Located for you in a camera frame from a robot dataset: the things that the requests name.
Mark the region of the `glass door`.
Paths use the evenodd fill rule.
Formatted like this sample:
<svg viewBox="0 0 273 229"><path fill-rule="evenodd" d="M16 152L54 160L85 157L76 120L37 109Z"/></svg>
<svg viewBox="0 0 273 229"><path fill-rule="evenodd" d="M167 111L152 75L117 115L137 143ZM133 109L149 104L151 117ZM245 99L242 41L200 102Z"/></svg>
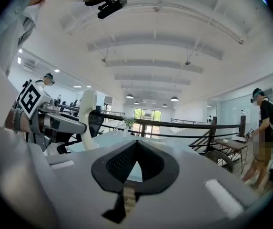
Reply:
<svg viewBox="0 0 273 229"><path fill-rule="evenodd" d="M162 112L156 111L156 110L146 110L146 109L135 108L134 118L160 122L162 120ZM153 126L153 125L144 126L138 123L134 123L132 129L133 131L137 131L137 132L141 132L144 129L144 132L145 132L144 137L146 138L155 138L155 139L159 138L158 136L155 135L160 133L159 126Z"/></svg>

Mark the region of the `beige telephone handset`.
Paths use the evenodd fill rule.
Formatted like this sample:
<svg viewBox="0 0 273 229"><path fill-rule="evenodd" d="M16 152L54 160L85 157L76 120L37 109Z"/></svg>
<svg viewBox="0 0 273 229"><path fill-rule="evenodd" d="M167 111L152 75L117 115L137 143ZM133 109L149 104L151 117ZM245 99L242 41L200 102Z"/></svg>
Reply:
<svg viewBox="0 0 273 229"><path fill-rule="evenodd" d="M85 90L81 98L80 110L79 110L79 122L84 123L87 127L86 131L81 134L81 140L84 145L85 151L96 149L99 147L95 143L90 134L89 126L89 114L96 109L97 93L95 90Z"/></svg>

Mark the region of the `dark wicker chair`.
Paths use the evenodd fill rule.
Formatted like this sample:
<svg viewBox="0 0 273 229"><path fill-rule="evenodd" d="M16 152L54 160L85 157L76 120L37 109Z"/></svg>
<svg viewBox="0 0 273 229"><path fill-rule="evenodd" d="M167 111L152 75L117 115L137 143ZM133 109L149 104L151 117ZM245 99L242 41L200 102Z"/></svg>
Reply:
<svg viewBox="0 0 273 229"><path fill-rule="evenodd" d="M204 156L217 165L225 168L228 172L233 172L233 162L225 153L214 150L207 152Z"/></svg>

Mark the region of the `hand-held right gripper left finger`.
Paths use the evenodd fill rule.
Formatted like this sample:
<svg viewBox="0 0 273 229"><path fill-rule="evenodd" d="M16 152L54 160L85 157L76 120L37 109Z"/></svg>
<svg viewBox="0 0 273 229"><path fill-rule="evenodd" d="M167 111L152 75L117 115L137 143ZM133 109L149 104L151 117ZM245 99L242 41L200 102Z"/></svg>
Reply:
<svg viewBox="0 0 273 229"><path fill-rule="evenodd" d="M123 185L137 161L137 141L116 146L91 166L91 173L99 186L107 192L121 193Z"/></svg>

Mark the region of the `plant in white vase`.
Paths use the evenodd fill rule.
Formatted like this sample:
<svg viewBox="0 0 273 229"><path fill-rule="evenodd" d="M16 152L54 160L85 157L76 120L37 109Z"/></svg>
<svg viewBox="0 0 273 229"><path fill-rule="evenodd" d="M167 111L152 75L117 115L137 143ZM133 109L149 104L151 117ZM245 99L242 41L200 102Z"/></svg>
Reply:
<svg viewBox="0 0 273 229"><path fill-rule="evenodd" d="M123 131L123 137L126 138L128 135L134 135L133 125L135 124L135 119L133 117L124 118L125 129Z"/></svg>

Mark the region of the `white box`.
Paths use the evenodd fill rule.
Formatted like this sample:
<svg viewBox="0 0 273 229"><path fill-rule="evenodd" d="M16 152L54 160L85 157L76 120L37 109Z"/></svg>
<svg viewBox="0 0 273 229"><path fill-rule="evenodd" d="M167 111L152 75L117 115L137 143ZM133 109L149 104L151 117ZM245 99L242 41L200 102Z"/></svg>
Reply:
<svg viewBox="0 0 273 229"><path fill-rule="evenodd" d="M237 141L237 142L242 142L242 143L245 143L247 141L247 139L243 136L243 135L232 135L232 140L233 141Z"/></svg>

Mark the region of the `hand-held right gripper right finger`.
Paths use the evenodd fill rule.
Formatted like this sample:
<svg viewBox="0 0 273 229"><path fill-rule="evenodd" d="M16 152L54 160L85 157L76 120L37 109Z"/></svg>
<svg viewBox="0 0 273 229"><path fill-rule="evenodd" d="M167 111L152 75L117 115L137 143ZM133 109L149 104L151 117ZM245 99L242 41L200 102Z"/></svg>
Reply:
<svg viewBox="0 0 273 229"><path fill-rule="evenodd" d="M136 186L136 195L160 194L177 179L179 164L168 153L139 140L136 142L136 155L142 172L142 182Z"/></svg>

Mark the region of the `dark metal railing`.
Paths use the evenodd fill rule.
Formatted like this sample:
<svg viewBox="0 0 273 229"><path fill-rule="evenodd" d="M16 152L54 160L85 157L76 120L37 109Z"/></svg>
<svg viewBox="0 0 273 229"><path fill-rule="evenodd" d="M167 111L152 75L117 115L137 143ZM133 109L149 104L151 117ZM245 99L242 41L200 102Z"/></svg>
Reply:
<svg viewBox="0 0 273 229"><path fill-rule="evenodd" d="M77 107L72 107L72 106L67 106L67 105L60 105L60 107L63 107L64 109L69 109L69 110L73 110L73 111L77 111L79 110L79 108ZM65 115L63 112L60 112L59 114L61 114L63 117L68 117L70 120L79 120L77 117L74 117L72 115ZM106 119L111 119L111 120L115 120L115 121L123 121L124 122L124 117L122 116L117 116L117 115L111 115L111 114L105 114L105 118ZM186 128L186 129L229 129L229 128L238 128L244 125L239 124L239 125L204 125L204 124L176 124L176 123L170 123L170 122L158 122L158 121L150 121L150 120L142 120L142 119L135 119L135 123L141 124L141 125L153 125L153 126L163 126L163 127L174 127L174 128ZM108 125L101 125L103 127L107 127L107 128L114 128L114 126L108 126ZM141 132L137 132L137 131L133 131L134 133L140 133L142 137L144 137L145 132L144 129ZM163 136L163 137L178 137L178 138L202 138L202 136L174 136L174 135L162 135L162 134L155 134L156 136ZM223 135L211 135L211 137L216 137L216 136L223 136ZM82 147L84 149L84 145L82 143L81 137L80 140L77 139L77 141L74 142L58 142L58 143L52 143L50 144L49 148L50 149L50 155L54 155L51 154L51 151L53 151L55 154L66 154L69 153L66 150L66 147L71 146L73 144L78 144L81 143Z"/></svg>

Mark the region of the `person's left forearm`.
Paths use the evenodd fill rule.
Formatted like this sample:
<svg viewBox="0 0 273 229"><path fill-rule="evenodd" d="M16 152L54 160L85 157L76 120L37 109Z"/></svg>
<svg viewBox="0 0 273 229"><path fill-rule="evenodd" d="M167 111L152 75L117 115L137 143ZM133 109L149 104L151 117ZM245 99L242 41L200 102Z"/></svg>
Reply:
<svg viewBox="0 0 273 229"><path fill-rule="evenodd" d="M12 108L7 115L4 126L13 131L31 133L29 119L22 109Z"/></svg>

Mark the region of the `person's light blue shirt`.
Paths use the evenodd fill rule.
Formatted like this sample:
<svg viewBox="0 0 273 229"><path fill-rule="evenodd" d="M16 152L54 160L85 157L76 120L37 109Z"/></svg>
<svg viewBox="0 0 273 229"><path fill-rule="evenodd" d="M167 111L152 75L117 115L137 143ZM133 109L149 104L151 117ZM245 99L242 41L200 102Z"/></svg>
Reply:
<svg viewBox="0 0 273 229"><path fill-rule="evenodd" d="M30 37L43 3L29 6L30 0L11 0L0 15L0 127L5 127L16 90L7 77L14 56Z"/></svg>

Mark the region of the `clear drinking glass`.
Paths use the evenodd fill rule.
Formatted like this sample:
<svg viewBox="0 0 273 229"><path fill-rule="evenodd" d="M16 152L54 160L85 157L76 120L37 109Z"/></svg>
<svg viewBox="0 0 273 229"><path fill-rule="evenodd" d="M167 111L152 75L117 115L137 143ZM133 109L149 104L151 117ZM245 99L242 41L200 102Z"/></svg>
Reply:
<svg viewBox="0 0 273 229"><path fill-rule="evenodd" d="M123 121L119 121L118 124L114 127L113 131L114 131L114 135L117 135L118 133L118 127L122 124Z"/></svg>

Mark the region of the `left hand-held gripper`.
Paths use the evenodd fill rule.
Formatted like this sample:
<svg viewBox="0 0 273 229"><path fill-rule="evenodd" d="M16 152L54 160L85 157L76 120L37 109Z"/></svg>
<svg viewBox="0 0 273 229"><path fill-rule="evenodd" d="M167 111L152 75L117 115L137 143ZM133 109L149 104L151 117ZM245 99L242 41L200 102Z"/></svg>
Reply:
<svg viewBox="0 0 273 229"><path fill-rule="evenodd" d="M68 143L71 135L80 135L87 130L86 124L61 113L57 100L36 82L25 83L18 104L29 121L31 133L27 134L27 141L38 144L43 151L51 143Z"/></svg>

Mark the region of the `black mesh office chair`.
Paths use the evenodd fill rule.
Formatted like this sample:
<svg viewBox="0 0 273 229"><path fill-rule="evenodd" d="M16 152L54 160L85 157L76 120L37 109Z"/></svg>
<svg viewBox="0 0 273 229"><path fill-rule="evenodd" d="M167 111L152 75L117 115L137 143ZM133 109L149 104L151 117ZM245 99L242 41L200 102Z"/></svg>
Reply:
<svg viewBox="0 0 273 229"><path fill-rule="evenodd" d="M105 114L101 113L99 106L96 110L89 113L88 116L88 129L92 138L96 137L99 133L100 127L104 122Z"/></svg>

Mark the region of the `wooden side table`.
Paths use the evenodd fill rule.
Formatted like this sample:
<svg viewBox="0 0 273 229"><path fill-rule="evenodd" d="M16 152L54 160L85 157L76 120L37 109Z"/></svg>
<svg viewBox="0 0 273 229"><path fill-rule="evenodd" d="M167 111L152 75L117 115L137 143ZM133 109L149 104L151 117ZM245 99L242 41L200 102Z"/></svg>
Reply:
<svg viewBox="0 0 273 229"><path fill-rule="evenodd" d="M228 143L224 143L223 139L215 139L214 144L219 145L218 151L225 153L233 163L240 161L241 172L243 172L248 154L248 143L233 141L230 138L227 139L229 140Z"/></svg>

